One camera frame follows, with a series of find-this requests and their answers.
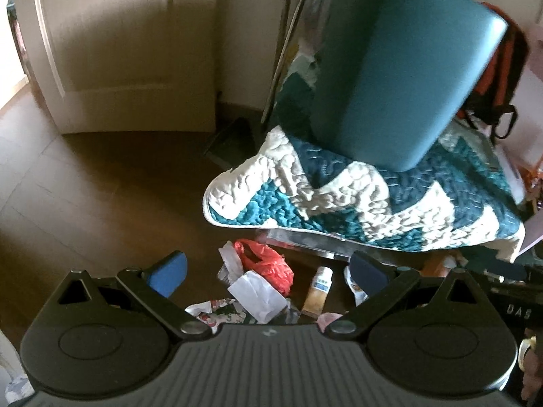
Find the metal bed frame rail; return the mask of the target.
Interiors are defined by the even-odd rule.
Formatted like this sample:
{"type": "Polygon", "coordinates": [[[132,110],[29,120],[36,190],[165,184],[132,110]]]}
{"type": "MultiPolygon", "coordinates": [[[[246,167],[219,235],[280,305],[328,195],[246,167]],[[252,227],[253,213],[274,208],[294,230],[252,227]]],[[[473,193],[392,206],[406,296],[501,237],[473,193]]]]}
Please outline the metal bed frame rail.
{"type": "Polygon", "coordinates": [[[348,261],[354,252],[363,248],[352,241],[329,235],[279,228],[258,230],[257,240],[266,245],[341,261],[348,261]]]}

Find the teal plastic trash bin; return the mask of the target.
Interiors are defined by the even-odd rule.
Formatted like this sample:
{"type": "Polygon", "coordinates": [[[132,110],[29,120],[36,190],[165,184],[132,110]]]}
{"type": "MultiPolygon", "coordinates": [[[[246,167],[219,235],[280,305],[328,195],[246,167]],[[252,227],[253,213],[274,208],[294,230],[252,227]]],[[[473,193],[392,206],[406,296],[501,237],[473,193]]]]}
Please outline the teal plastic trash bin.
{"type": "Polygon", "coordinates": [[[331,0],[310,125],[319,144],[396,172],[429,151],[507,30],[473,0],[331,0]]]}

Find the red plastic bag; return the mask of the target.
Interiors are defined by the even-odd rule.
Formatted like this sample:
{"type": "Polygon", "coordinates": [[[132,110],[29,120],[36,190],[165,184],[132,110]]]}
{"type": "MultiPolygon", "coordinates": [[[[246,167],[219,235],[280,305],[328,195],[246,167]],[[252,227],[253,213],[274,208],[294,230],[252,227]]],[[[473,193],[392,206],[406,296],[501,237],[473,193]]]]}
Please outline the red plastic bag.
{"type": "Polygon", "coordinates": [[[269,245],[249,239],[236,240],[234,249],[245,271],[256,272],[284,297],[290,295],[295,275],[281,254],[269,245]]]}

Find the white paper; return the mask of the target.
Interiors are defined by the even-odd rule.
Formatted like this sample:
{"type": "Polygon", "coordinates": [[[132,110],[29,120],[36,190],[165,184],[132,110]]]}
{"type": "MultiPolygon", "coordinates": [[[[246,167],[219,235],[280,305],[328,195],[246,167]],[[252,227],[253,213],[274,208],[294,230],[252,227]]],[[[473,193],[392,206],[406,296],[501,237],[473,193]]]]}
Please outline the white paper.
{"type": "Polygon", "coordinates": [[[268,324],[287,307],[286,298],[252,270],[244,273],[227,290],[258,324],[268,324]]]}

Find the beige wooden door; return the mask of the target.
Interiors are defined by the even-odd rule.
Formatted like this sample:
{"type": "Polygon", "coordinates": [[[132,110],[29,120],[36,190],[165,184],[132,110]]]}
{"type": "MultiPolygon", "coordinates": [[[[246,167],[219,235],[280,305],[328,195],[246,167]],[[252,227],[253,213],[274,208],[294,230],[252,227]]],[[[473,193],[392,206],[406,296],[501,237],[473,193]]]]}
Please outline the beige wooden door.
{"type": "Polygon", "coordinates": [[[216,0],[15,0],[63,134],[216,127],[216,0]]]}

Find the teal white chevron quilt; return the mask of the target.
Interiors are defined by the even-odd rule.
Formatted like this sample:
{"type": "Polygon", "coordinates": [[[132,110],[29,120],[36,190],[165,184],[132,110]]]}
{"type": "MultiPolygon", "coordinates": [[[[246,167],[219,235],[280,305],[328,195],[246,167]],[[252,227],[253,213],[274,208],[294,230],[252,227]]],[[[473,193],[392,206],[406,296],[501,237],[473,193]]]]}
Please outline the teal white chevron quilt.
{"type": "Polygon", "coordinates": [[[403,173],[274,128],[256,155],[211,182],[203,215],[222,227],[294,230],[410,253],[482,245],[507,262],[526,236],[489,141],[459,123],[403,173]]]}

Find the orange black backpack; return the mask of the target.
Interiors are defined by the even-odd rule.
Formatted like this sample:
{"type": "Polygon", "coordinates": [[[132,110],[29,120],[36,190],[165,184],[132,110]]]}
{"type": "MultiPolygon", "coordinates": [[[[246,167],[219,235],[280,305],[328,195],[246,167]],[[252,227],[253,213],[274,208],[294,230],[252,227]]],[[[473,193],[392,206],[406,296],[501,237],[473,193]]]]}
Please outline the orange black backpack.
{"type": "Polygon", "coordinates": [[[507,23],[499,46],[491,57],[472,92],[456,114],[474,129],[472,118],[490,126],[490,141],[506,139],[518,120],[516,107],[511,103],[529,56],[526,34],[519,25],[496,5],[483,2],[487,9],[507,23]]]}

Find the christmas print paper bag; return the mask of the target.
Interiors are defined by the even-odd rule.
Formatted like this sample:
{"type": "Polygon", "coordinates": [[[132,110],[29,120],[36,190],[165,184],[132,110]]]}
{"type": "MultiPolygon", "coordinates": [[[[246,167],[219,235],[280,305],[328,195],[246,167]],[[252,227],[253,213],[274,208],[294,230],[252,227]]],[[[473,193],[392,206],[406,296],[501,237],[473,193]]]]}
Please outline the christmas print paper bag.
{"type": "Polygon", "coordinates": [[[217,334],[223,324],[257,324],[257,320],[234,298],[195,303],[186,307],[185,311],[208,325],[213,334],[217,334]]]}

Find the small white yellow bottle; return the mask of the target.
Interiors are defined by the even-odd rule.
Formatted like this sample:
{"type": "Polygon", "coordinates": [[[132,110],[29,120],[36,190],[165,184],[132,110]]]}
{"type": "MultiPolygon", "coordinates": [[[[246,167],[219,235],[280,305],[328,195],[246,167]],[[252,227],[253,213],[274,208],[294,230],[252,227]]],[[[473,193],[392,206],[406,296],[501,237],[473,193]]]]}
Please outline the small white yellow bottle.
{"type": "Polygon", "coordinates": [[[333,271],[329,267],[319,267],[305,297],[301,313],[318,319],[322,313],[332,285],[333,271]]]}

